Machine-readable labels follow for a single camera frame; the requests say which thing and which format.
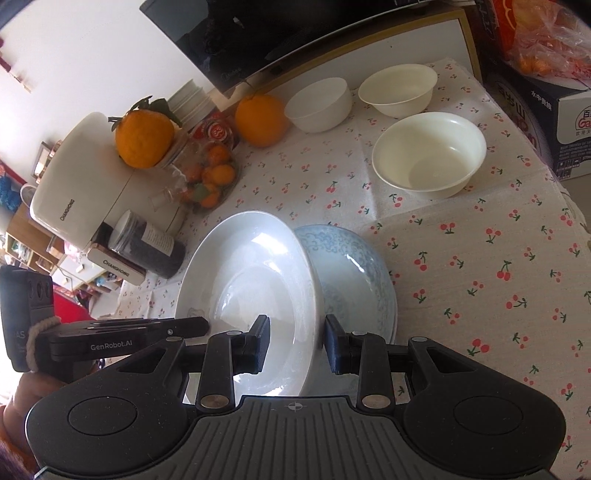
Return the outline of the orange patterned sleeve forearm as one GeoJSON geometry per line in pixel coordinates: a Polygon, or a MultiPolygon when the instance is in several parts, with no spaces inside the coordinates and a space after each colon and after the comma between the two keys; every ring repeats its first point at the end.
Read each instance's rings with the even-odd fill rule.
{"type": "Polygon", "coordinates": [[[31,480],[35,468],[34,458],[13,442],[1,418],[1,480],[31,480]]]}

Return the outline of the person left hand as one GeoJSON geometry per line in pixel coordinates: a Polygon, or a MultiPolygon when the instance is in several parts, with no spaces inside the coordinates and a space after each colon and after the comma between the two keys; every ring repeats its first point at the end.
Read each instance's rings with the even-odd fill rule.
{"type": "Polygon", "coordinates": [[[25,420],[29,411],[41,399],[58,391],[64,382],[44,373],[25,373],[21,376],[8,405],[1,413],[1,432],[21,450],[28,449],[25,420]]]}

